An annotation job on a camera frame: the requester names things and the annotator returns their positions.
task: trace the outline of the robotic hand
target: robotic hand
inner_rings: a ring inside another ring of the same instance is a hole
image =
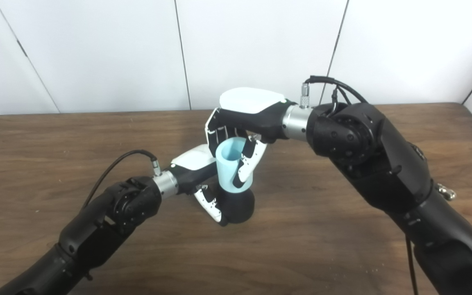
[[[310,108],[312,83],[336,85],[333,103]],[[351,104],[344,90],[360,103]],[[338,103],[338,91],[347,103]],[[220,105],[212,116],[216,130],[251,131],[267,143],[302,140],[328,157],[414,243],[416,260],[440,295],[472,295],[472,226],[448,205],[455,193],[431,178],[422,151],[358,92],[333,78],[311,76],[302,84],[300,105],[251,88],[225,92]]]

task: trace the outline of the cylindrical connector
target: cylindrical connector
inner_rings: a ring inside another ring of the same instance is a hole
[[[159,167],[158,160],[152,161],[152,168],[154,169],[154,175],[156,176],[161,175],[161,168]]]
[[[300,108],[309,107],[309,83],[302,83],[302,96],[300,97]]]

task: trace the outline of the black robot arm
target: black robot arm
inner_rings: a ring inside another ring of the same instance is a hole
[[[309,84],[336,85],[333,103],[309,107]],[[343,89],[360,103],[339,103]],[[257,113],[219,110],[227,127],[297,139],[328,157],[358,193],[387,213],[414,243],[416,259],[441,295],[472,295],[472,226],[446,202],[450,191],[429,175],[422,151],[358,92],[333,78],[311,76],[302,104],[278,101]]]
[[[65,295],[103,265],[136,226],[154,216],[161,195],[150,177],[108,187],[61,231],[32,267],[0,288],[0,295]]]
[[[105,175],[126,156],[151,157],[154,177],[139,176],[109,186],[90,202]],[[187,168],[193,160],[194,167]],[[160,171],[156,157],[136,150],[119,157],[92,189],[83,209],[61,231],[54,245],[32,267],[0,288],[0,295],[66,295],[89,271],[103,265],[147,218],[161,200],[176,194],[193,194],[197,186],[215,176],[216,163],[198,147],[173,159]]]

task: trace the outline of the black cable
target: black cable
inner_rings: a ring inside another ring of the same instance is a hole
[[[86,197],[86,200],[85,200],[85,202],[83,203],[83,207],[81,207],[81,210],[85,209],[85,207],[88,206],[88,204],[90,203],[90,200],[92,200],[92,196],[94,196],[94,194],[95,194],[96,191],[98,190],[98,187],[100,186],[100,184],[103,182],[103,180],[105,179],[105,177],[107,177],[107,174],[108,174],[118,163],[120,163],[123,159],[125,159],[126,157],[128,157],[128,156],[130,156],[130,155],[134,155],[134,154],[146,155],[147,157],[150,158],[150,160],[151,160],[152,162],[157,161],[156,156],[153,155],[153,153],[148,152],[148,151],[146,151],[146,150],[133,150],[133,151],[124,153],[123,155],[119,156],[114,162],[112,162],[112,164],[110,164],[110,166],[105,170],[105,172],[103,172],[103,174],[101,174],[101,176],[99,177],[98,181],[96,181],[96,184],[94,184],[94,187],[92,187],[92,189],[90,190],[90,193],[88,194],[88,197]]]
[[[352,87],[348,86],[347,84],[336,80],[335,78],[326,77],[326,76],[323,76],[323,75],[312,75],[312,76],[309,77],[309,79],[305,80],[305,83],[309,83],[309,84],[314,84],[314,83],[333,84],[333,85],[339,86],[339,87],[347,90],[354,97],[356,97],[356,99],[358,99],[360,102],[368,103],[367,100],[365,98],[363,98],[362,95],[360,95],[356,90],[352,89]]]
[[[341,96],[343,96],[343,99],[345,99],[347,104],[350,106],[352,103],[349,100],[349,98],[347,97],[347,94],[345,93],[345,91],[343,91],[343,89],[341,89],[339,86],[337,86],[337,88],[338,88],[338,91],[341,93]]]
[[[416,274],[414,273],[413,250],[411,248],[411,240],[405,237],[405,246],[407,247],[407,258],[409,261],[409,273],[411,274],[411,284],[413,285],[414,295],[418,295],[418,285],[416,284]]]

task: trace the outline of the metal clip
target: metal clip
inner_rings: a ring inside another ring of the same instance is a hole
[[[307,109],[309,107],[309,83],[302,84],[302,96],[300,97],[300,108]]]
[[[456,198],[456,192],[453,189],[449,189],[446,186],[438,183],[438,192],[444,196],[444,199],[446,200],[454,200]]]
[[[159,167],[158,160],[152,161],[152,168],[154,169],[154,175],[160,176],[161,175],[161,168]]]

